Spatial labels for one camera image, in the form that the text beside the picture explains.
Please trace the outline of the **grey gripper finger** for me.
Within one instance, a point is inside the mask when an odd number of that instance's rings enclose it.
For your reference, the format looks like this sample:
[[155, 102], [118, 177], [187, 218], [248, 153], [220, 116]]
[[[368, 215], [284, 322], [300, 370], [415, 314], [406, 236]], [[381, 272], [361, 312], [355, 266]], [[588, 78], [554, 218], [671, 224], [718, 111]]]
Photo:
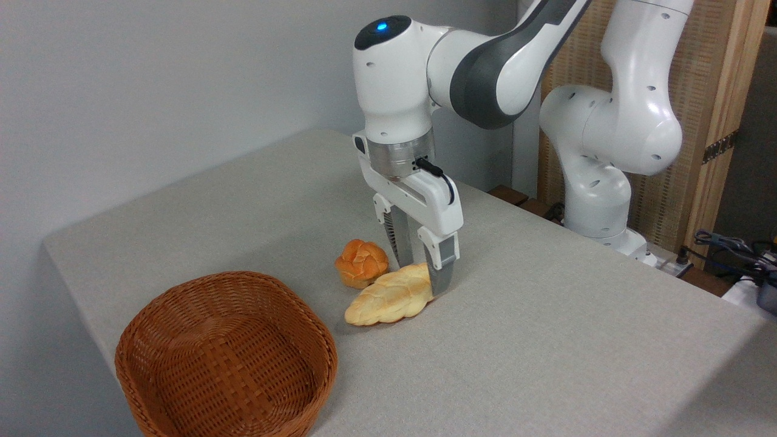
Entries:
[[392, 252], [400, 268], [413, 263], [412, 243], [408, 216], [405, 211], [389, 202], [380, 193], [373, 197], [376, 216], [380, 224], [383, 224], [385, 234], [389, 240]]
[[449, 289], [454, 263], [460, 257], [458, 233], [440, 236], [422, 226], [417, 235], [424, 244], [432, 296], [441, 296]]

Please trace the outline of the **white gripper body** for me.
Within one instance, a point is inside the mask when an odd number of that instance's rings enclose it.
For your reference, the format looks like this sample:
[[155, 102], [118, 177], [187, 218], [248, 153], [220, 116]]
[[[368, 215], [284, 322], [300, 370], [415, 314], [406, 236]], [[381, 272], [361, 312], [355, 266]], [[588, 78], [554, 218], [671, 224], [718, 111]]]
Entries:
[[436, 235], [449, 235], [461, 229], [463, 210], [454, 182], [447, 183], [444, 178], [426, 171], [391, 180], [376, 172], [371, 167], [367, 152], [361, 152], [362, 147], [367, 147], [364, 132], [353, 135], [353, 144], [358, 147], [357, 156], [364, 180], [376, 193]]

